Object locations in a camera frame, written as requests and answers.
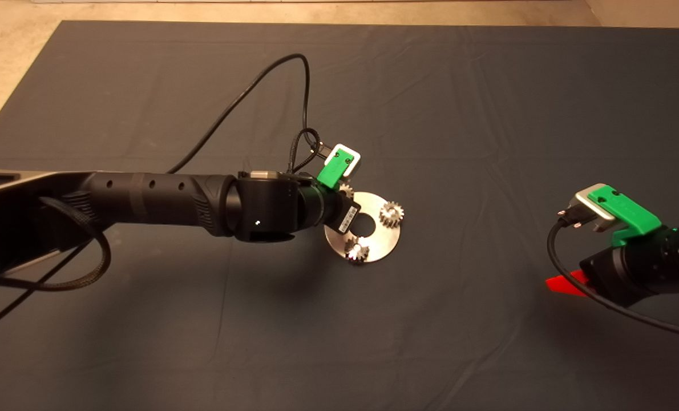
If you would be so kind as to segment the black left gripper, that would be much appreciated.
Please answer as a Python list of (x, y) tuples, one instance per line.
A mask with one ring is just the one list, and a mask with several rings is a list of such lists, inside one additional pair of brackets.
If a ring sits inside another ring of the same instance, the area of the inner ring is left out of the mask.
[(321, 223), (334, 232), (349, 232), (361, 211), (361, 205), (355, 200), (355, 190), (351, 186), (339, 186), (336, 190), (320, 186), (319, 189), (325, 206)]

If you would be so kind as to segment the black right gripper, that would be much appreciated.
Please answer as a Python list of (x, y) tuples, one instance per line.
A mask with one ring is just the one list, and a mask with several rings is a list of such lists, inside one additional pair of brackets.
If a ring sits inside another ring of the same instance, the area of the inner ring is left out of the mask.
[[(599, 296), (629, 307), (652, 296), (679, 294), (679, 227), (660, 227), (625, 245), (580, 260), (569, 273)], [(585, 297), (565, 276), (546, 279), (549, 291)]]

